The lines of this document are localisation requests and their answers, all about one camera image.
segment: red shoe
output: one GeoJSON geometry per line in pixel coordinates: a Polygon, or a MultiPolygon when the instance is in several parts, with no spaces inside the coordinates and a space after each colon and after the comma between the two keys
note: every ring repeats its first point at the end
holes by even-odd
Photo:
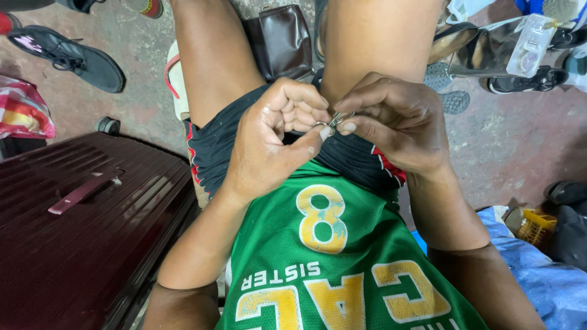
{"type": "Polygon", "coordinates": [[[12,14],[0,11],[0,35],[5,35],[13,29],[21,28],[20,21],[12,14]]]}

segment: hand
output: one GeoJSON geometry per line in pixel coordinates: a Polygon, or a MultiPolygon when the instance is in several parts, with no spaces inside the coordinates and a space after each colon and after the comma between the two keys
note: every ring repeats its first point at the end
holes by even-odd
{"type": "Polygon", "coordinates": [[[450,166],[443,105],[436,92],[422,84],[368,74],[337,105],[358,116],[338,124],[343,135],[357,134],[372,142],[396,167],[431,174],[450,166]]]}
{"type": "Polygon", "coordinates": [[[277,80],[242,115],[226,179],[239,201],[249,203],[270,193],[295,170],[313,159],[332,132],[328,102],[312,85],[290,79],[277,80]],[[307,132],[294,144],[282,142],[285,132],[307,132]]]}

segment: yellow lettering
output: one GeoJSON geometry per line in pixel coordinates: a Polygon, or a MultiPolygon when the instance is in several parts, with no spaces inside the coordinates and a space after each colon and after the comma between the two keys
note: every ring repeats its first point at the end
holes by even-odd
{"type": "Polygon", "coordinates": [[[390,264],[376,264],[371,269],[378,287],[397,285],[402,282],[399,276],[409,275],[418,289],[420,298],[409,299],[407,293],[383,297],[389,315],[397,323],[406,323],[444,315],[451,310],[446,299],[432,286],[424,272],[411,260],[401,260],[390,264]]]}
{"type": "Polygon", "coordinates": [[[275,306],[277,330],[303,330],[298,290],[292,285],[242,295],[237,302],[236,321],[261,316],[261,307],[265,306],[275,306]]]}
{"type": "Polygon", "coordinates": [[[331,287],[326,279],[303,282],[328,330],[365,329],[363,277],[344,276],[339,287],[331,287]]]}

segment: concrete floor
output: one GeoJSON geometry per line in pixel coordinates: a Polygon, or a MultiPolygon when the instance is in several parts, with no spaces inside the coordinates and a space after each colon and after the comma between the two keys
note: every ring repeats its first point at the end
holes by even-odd
{"type": "MultiPolygon", "coordinates": [[[[270,4],[292,1],[232,0],[243,18],[270,4]]],[[[313,0],[301,4],[313,28],[313,0]]],[[[163,81],[167,51],[174,40],[168,3],[159,19],[127,9],[116,0],[95,4],[90,15],[58,4],[14,13],[23,25],[48,26],[68,38],[108,53],[127,77],[118,95],[104,93],[49,62],[28,55],[0,38],[0,74],[38,86],[57,128],[51,143],[91,132],[101,116],[122,121],[122,132],[184,154],[182,124],[176,119],[171,93],[163,81]]],[[[483,26],[519,16],[513,0],[497,0],[470,22],[483,26]]],[[[447,116],[453,165],[473,207],[542,201],[542,190],[560,179],[587,180],[587,94],[575,88],[547,93],[494,95],[478,79],[456,79],[447,88],[466,90],[466,112],[447,116]]],[[[402,195],[403,211],[408,201],[402,195]]]]}

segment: key ring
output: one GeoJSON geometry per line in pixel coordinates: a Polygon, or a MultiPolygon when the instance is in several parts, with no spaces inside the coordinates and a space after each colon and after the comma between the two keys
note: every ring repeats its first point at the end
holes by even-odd
{"type": "Polygon", "coordinates": [[[352,112],[350,115],[348,115],[348,116],[346,116],[346,117],[344,117],[344,118],[338,119],[338,117],[340,117],[342,114],[341,114],[340,112],[337,112],[337,113],[334,115],[334,117],[332,117],[332,120],[330,121],[330,123],[326,123],[326,122],[316,122],[316,123],[314,124],[314,126],[313,126],[313,127],[316,127],[316,126],[318,126],[318,125],[325,125],[325,126],[330,126],[330,127],[333,129],[333,132],[332,132],[332,133],[329,135],[329,137],[330,137],[330,136],[333,136],[333,135],[336,133],[336,126],[337,126],[338,124],[340,124],[340,123],[344,122],[344,121],[345,121],[345,120],[347,120],[348,118],[351,118],[351,117],[352,117],[352,116],[354,116],[355,114],[356,114],[356,112],[354,112],[354,111],[353,111],[353,112],[352,112]]]}

